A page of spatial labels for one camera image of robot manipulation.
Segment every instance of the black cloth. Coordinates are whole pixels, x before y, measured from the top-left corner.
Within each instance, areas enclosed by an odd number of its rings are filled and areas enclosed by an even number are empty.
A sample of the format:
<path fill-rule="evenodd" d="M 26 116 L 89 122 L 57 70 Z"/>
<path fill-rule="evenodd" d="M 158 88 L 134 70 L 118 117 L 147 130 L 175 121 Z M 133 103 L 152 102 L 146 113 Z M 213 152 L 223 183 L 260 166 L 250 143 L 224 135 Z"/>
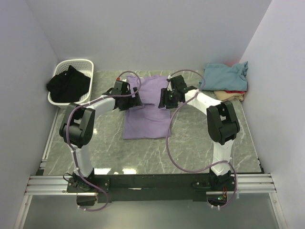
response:
<path fill-rule="evenodd" d="M 47 89 L 56 103 L 78 102 L 80 97 L 89 91 L 90 80 L 70 65 L 67 71 L 49 81 Z"/>

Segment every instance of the gray marble surface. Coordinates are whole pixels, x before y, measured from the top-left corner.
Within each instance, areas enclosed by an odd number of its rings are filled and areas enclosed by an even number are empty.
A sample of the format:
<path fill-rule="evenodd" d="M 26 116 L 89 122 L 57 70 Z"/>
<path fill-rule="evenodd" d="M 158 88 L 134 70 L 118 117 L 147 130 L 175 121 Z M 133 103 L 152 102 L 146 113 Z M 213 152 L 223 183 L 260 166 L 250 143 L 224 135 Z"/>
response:
<path fill-rule="evenodd" d="M 113 86 L 121 71 L 97 72 L 93 77 L 91 99 L 99 97 Z M 169 75 L 173 71 L 136 71 L 140 77 L 155 74 Z M 194 73 L 183 72 L 188 86 L 197 86 L 200 80 Z M 206 92 L 214 97 L 213 92 Z M 245 120 L 241 103 L 233 101 L 241 130 L 232 149 L 232 163 L 237 172 L 261 172 L 257 154 Z M 60 109 L 54 128 L 44 175 L 63 175 L 73 171 L 68 146 L 58 131 L 65 110 Z M 169 160 L 165 139 L 123 140 L 124 112 L 118 109 L 96 119 L 94 134 L 89 143 L 90 158 L 96 174 L 160 174 L 181 173 Z M 186 105 L 175 117 L 172 137 L 169 140 L 171 153 L 176 162 L 187 169 L 199 169 L 211 164 L 213 142 L 207 131 L 206 116 L 196 108 Z"/>

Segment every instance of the white plastic basket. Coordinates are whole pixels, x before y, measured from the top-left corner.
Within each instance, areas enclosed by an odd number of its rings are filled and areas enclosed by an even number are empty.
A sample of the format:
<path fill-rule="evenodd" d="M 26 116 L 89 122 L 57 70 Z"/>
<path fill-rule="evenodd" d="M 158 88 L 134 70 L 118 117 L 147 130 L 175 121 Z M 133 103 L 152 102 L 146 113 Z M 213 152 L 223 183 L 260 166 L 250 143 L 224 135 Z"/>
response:
<path fill-rule="evenodd" d="M 77 104 L 81 104 L 81 103 L 85 103 L 90 101 L 91 98 L 91 92 L 92 92 L 92 80 L 93 80 L 93 68 L 94 65 L 92 63 L 92 61 L 86 60 L 86 59 L 75 59 L 75 60 L 67 60 L 67 61 L 63 61 L 60 62 L 54 71 L 53 77 L 55 75 L 58 75 L 59 73 L 68 70 L 69 66 L 74 67 L 77 71 L 83 73 L 84 75 L 88 76 L 89 78 L 91 78 L 90 80 L 90 86 L 89 86 L 89 91 L 82 95 L 80 100 L 78 102 L 75 102 Z M 62 109 L 66 109 L 67 106 L 70 103 L 56 103 L 53 102 L 51 99 L 51 93 L 49 92 L 48 94 L 48 100 L 51 104 L 58 106 L 59 108 Z"/>

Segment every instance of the teal cloth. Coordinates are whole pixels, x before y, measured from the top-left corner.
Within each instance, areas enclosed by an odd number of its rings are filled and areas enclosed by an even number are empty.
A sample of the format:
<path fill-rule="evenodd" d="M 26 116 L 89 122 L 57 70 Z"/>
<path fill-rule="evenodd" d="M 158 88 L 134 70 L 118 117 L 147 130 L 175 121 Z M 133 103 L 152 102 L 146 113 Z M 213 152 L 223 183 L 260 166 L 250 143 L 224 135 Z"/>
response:
<path fill-rule="evenodd" d="M 223 63 L 209 63 L 204 70 L 206 91 L 247 91 L 248 61 L 229 67 Z"/>

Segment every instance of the gray floor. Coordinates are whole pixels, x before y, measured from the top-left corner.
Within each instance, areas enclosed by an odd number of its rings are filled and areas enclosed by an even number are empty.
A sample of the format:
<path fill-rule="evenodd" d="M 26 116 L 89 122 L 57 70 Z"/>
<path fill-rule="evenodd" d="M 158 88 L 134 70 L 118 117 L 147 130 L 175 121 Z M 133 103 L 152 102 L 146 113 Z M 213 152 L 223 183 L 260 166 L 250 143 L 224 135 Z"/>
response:
<path fill-rule="evenodd" d="M 75 196 L 33 196 L 24 229 L 278 229 L 269 195 L 241 194 L 229 206 L 205 202 L 114 202 L 84 212 Z"/>
<path fill-rule="evenodd" d="M 95 73 L 91 99 L 112 87 L 120 72 Z M 144 77 L 168 75 L 173 71 L 136 72 Z M 183 76 L 188 86 L 198 86 L 200 78 L 196 74 L 184 72 Z M 233 166 L 239 173 L 261 172 L 242 105 L 237 100 L 233 101 L 233 105 L 241 126 L 233 145 Z M 59 110 L 44 175 L 62 175 L 73 170 L 70 151 L 58 134 L 64 112 L 65 110 Z M 95 121 L 94 136 L 89 146 L 97 174 L 181 173 L 167 156 L 165 139 L 123 140 L 123 127 L 124 112 L 118 110 L 103 114 Z M 181 109 L 173 121 L 169 144 L 174 159 L 184 168 L 199 169 L 212 162 L 213 144 L 208 135 L 206 116 L 191 106 Z"/>

